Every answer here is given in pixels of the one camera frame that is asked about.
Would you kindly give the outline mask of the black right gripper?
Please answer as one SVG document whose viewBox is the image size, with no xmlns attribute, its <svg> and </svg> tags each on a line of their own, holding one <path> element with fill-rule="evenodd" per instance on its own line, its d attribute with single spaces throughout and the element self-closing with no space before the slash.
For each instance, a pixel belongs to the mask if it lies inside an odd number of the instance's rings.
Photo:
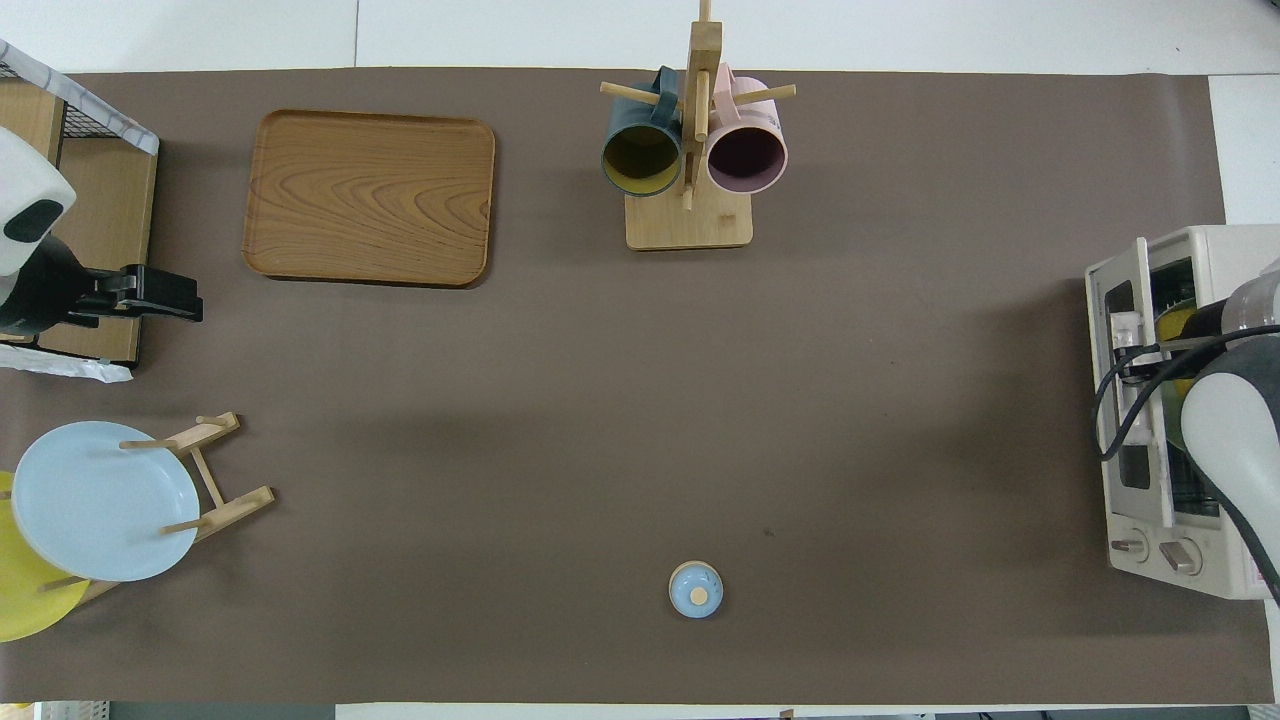
<svg viewBox="0 0 1280 720">
<path fill-rule="evenodd" d="M 1233 329 L 1230 319 L 1224 320 L 1228 300 L 1220 300 L 1196 309 L 1188 318 L 1188 340 L 1192 347 L 1204 345 Z M 1139 386 L 1158 374 L 1167 359 L 1160 343 L 1133 345 L 1117 350 L 1117 382 L 1125 386 Z"/>
</svg>

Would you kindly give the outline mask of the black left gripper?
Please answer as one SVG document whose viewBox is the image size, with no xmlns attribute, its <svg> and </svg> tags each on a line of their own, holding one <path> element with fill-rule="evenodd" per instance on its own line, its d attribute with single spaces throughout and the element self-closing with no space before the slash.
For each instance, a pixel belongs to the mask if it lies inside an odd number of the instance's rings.
<svg viewBox="0 0 1280 720">
<path fill-rule="evenodd" d="M 99 327 L 99 319 L 77 314 L 77 304 L 122 304 L 124 316 L 204 320 L 196 279 L 143 264 L 86 268 L 49 234 L 18 273 L 3 277 L 1 332 L 31 337 L 60 323 Z"/>
</svg>

